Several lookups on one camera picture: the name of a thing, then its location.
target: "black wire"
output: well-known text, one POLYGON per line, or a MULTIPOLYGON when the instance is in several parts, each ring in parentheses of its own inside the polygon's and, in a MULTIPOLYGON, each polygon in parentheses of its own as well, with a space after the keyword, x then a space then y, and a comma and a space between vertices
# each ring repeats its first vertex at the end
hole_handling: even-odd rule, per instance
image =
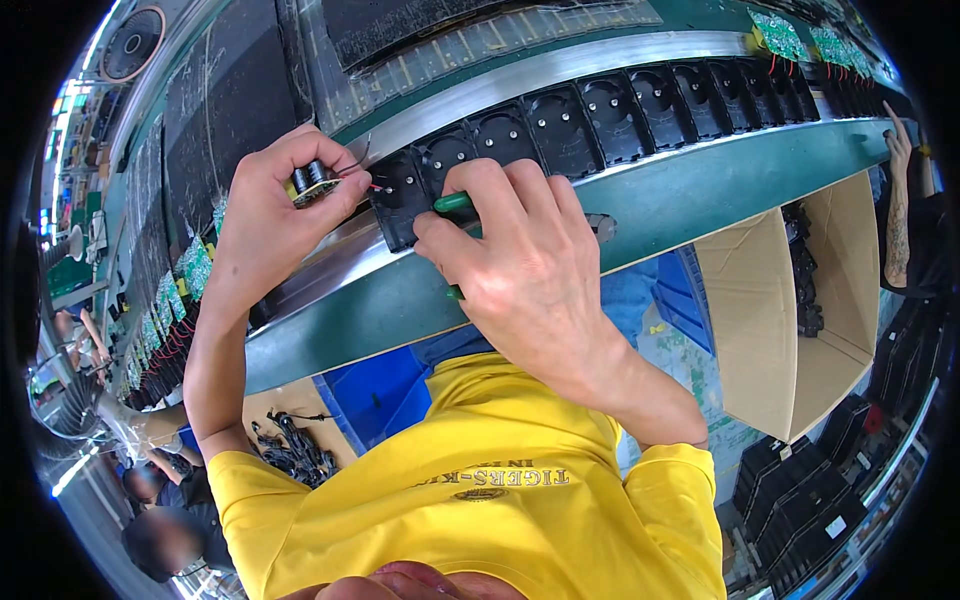
POLYGON ((352 168, 354 168, 354 167, 359 167, 360 164, 361 164, 364 160, 367 159, 367 155, 370 153, 370 140, 372 139, 372 136, 373 136, 372 133, 367 133, 367 147, 364 148, 364 150, 363 150, 363 155, 360 156, 360 159, 357 160, 356 162, 354 162, 353 164, 351 164, 349 167, 344 167, 343 169, 341 169, 341 170, 339 170, 339 171, 336 171, 336 172, 333 174, 335 179, 336 179, 336 178, 339 178, 339 177, 340 177, 343 173, 345 173, 346 171, 349 171, 350 169, 352 169, 352 168))

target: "person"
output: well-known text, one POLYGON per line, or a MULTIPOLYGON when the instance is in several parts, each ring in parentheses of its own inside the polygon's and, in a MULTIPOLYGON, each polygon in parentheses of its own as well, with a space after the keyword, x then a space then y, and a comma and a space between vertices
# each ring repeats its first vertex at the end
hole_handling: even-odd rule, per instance
POLYGON ((599 247, 577 196, 531 160, 450 170, 444 193, 469 193, 482 239, 434 213, 414 223, 414 250, 460 286, 462 309, 495 351, 437 348, 445 360, 427 379, 423 421, 314 491, 251 453, 241 421, 248 311, 371 182, 355 170, 295 210, 283 181, 314 159, 334 170, 355 161, 307 125, 237 166, 184 377, 250 598, 724 596, 697 402, 603 312, 599 247), (643 449, 624 479, 621 425, 643 449))
POLYGON ((930 159, 921 163, 921 197, 909 198, 907 170, 913 144, 885 101, 894 129, 883 133, 890 150, 889 189, 876 203, 880 284, 902 296, 932 298, 949 293, 948 224, 942 193, 934 193, 930 159))
POLYGON ((170 461, 153 449, 145 450, 147 459, 156 465, 156 469, 149 467, 128 468, 121 475, 124 491, 138 502, 150 508, 154 506, 174 506, 183 508, 186 504, 183 487, 189 489, 200 480, 206 479, 206 469, 203 460, 197 456, 195 450, 184 447, 180 452, 187 461, 196 467, 193 472, 184 477, 173 468, 170 461))
POLYGON ((212 502, 190 508, 163 506, 138 515, 120 534, 133 564, 159 584, 198 559, 233 572, 233 560, 212 502))
POLYGON ((69 306, 54 315, 54 327, 67 343, 66 351, 74 370, 92 367, 97 370, 100 384, 104 385, 106 382, 104 370, 99 368, 111 360, 110 352, 100 339, 97 325, 93 322, 90 312, 82 305, 69 306))

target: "factory floor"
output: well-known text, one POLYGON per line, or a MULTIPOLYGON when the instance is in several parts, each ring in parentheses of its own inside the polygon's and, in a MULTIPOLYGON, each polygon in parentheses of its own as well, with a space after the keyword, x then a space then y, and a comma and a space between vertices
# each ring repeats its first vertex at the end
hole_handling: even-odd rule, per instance
MULTIPOLYGON (((902 303, 901 296, 880 290, 877 336, 887 328, 902 303)), ((740 455, 763 434, 723 412, 723 390, 717 359, 661 319, 656 304, 652 304, 643 315, 642 333, 637 336, 636 345, 645 359, 679 381, 697 398, 707 420, 709 449, 713 454, 717 487, 714 506, 727 502, 733 496, 740 455)), ((870 372, 867 371, 853 391, 862 394, 869 381, 870 372)), ((822 420, 807 434, 811 440, 816 441, 820 437, 826 421, 822 420)), ((624 434, 617 448, 621 473, 625 474, 639 458, 640 450, 636 441, 624 434)))

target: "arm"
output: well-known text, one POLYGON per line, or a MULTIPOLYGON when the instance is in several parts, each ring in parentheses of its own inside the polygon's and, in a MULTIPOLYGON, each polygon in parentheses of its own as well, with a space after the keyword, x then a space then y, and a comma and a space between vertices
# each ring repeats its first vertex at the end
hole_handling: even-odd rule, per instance
POLYGON ((907 235, 909 202, 906 188, 906 169, 913 147, 900 118, 886 102, 883 106, 894 122, 896 133, 883 133, 890 150, 890 211, 887 216, 887 257, 883 275, 894 287, 906 287, 906 265, 910 261, 910 240, 907 235))
POLYGON ((204 465, 204 457, 197 453, 197 450, 187 446, 186 444, 178 452, 180 456, 186 459, 187 463, 190 463, 194 467, 202 467, 204 465))
POLYGON ((109 360, 110 353, 107 350, 107 347, 104 346, 104 341, 100 339, 100 334, 97 333, 97 325, 93 322, 93 317, 90 316, 89 311, 85 308, 80 310, 80 320, 84 322, 84 327, 86 327, 86 332, 90 335, 90 339, 93 340, 93 345, 97 347, 97 352, 100 355, 100 358, 103 360, 109 360))
POLYGON ((183 403, 200 450, 251 452, 243 426, 244 337, 250 307, 277 287, 360 203, 371 176, 355 171, 322 202, 296 210, 283 188, 295 167, 319 159, 334 170, 356 162, 312 125, 245 156, 230 185, 227 214, 183 376, 183 403))
POLYGON ((457 165, 444 193, 466 190, 477 240, 433 212, 417 217, 417 254, 459 284, 461 307, 508 360, 571 402, 617 419, 644 446, 706 447, 694 397, 631 348, 600 308, 600 251, 563 177, 532 160, 457 165))
POLYGON ((168 461, 165 456, 160 456, 158 452, 154 452, 152 449, 144 450, 143 453, 147 455, 147 458, 154 461, 154 465, 157 465, 160 470, 166 474, 167 479, 174 482, 175 486, 180 485, 180 482, 183 481, 183 476, 177 473, 177 470, 170 464, 170 461, 168 461))

